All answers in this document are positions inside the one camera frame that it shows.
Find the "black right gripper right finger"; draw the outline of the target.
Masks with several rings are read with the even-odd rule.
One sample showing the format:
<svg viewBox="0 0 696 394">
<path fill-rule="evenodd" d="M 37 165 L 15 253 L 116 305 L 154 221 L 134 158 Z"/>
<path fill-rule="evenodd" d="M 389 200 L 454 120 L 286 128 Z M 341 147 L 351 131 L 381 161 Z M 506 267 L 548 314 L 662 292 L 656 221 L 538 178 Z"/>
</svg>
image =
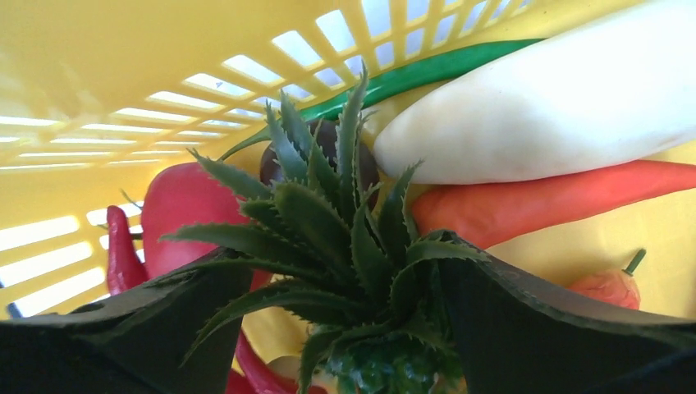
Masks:
<svg viewBox="0 0 696 394">
<path fill-rule="evenodd" d="M 692 393 L 695 322 L 611 305 L 483 254 L 439 264 L 471 393 Z"/>
</svg>

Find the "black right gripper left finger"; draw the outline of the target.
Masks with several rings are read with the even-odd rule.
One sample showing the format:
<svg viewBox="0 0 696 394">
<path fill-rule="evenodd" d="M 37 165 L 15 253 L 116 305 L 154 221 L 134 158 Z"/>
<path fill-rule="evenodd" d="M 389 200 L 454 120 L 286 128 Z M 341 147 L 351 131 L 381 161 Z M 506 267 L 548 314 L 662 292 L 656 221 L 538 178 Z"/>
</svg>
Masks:
<svg viewBox="0 0 696 394">
<path fill-rule="evenodd" d="M 1 324 L 4 393 L 222 393 L 240 331 L 199 330 L 246 293 L 248 268 L 214 267 L 219 248 L 183 268 L 69 314 Z"/>
</svg>

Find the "toy pineapple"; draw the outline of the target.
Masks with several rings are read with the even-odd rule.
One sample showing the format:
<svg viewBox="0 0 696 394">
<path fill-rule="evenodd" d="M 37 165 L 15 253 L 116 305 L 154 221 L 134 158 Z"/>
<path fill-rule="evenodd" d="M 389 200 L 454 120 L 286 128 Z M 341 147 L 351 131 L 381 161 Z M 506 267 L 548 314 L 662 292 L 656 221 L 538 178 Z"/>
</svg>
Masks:
<svg viewBox="0 0 696 394">
<path fill-rule="evenodd" d="M 338 124 L 364 125 L 366 73 L 350 92 Z M 270 117 L 298 117 L 284 98 Z M 281 215 L 272 203 L 253 201 L 261 184 L 240 169 L 198 156 L 216 181 L 241 197 L 247 224 L 194 224 L 173 241 L 204 241 L 232 249 L 218 267 L 255 268 L 278 280 L 231 300 L 199 330 L 199 346 L 217 330 L 247 314 L 280 307 L 312 326 L 300 354 L 298 390 L 306 393 L 316 373 L 337 381 L 341 393 L 455 393 L 464 373 L 446 315 L 437 264 L 479 261 L 483 253 L 451 231 L 421 236 L 405 209 L 415 166 L 391 189 L 382 212 L 359 207 L 349 222 L 313 214 Z"/>
</svg>

